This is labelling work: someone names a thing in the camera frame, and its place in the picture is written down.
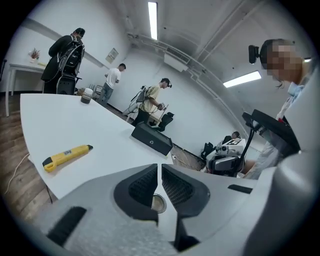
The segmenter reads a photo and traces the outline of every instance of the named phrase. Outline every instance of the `black speaker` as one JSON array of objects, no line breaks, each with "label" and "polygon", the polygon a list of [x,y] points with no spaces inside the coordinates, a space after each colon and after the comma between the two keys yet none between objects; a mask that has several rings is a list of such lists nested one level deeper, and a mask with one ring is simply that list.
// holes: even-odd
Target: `black speaker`
[{"label": "black speaker", "polygon": [[136,125],[131,136],[165,156],[168,155],[174,146],[171,138],[168,138],[144,122]]}]

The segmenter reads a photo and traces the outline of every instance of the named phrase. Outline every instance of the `white t-shirt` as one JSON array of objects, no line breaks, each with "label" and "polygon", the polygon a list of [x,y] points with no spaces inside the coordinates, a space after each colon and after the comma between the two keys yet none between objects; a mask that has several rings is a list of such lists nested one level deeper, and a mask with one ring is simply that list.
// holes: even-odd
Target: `white t-shirt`
[{"label": "white t-shirt", "polygon": [[108,72],[108,76],[105,82],[111,89],[113,89],[116,84],[116,80],[120,80],[120,78],[121,78],[120,70],[117,68],[111,68]]}]

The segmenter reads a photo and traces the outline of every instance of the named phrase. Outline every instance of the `backpack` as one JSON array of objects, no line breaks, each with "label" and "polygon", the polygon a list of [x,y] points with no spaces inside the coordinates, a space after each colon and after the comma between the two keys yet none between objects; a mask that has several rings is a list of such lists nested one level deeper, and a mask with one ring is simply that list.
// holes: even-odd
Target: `backpack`
[{"label": "backpack", "polygon": [[73,37],[64,49],[57,54],[58,69],[62,75],[76,77],[85,53],[85,46]]}]

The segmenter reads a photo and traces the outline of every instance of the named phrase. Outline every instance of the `wooden floor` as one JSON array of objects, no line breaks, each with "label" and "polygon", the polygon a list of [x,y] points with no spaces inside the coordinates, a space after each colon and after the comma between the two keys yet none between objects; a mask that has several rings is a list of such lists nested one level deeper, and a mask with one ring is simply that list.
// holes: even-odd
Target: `wooden floor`
[{"label": "wooden floor", "polygon": [[[15,168],[28,154],[20,119],[20,95],[9,97],[10,116],[6,117],[5,96],[0,95],[0,192],[13,214],[31,221],[33,217],[51,204],[46,184],[35,166],[26,158],[16,171],[6,194],[8,182]],[[125,119],[117,110],[108,106],[109,111]],[[204,162],[174,146],[171,154],[176,156],[175,165],[200,171]],[[51,193],[52,201],[57,198]]]}]

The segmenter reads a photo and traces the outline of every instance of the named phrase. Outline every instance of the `vent grille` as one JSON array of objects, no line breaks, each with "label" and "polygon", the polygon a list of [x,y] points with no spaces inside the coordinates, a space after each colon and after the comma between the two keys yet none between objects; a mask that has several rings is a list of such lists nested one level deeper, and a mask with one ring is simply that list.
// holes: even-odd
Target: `vent grille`
[{"label": "vent grille", "polygon": [[168,47],[166,49],[166,52],[174,57],[176,57],[177,59],[179,59],[180,61],[182,61],[185,64],[188,64],[188,62],[190,61],[190,59],[186,56],[184,56],[183,54],[181,54],[180,52]]}]

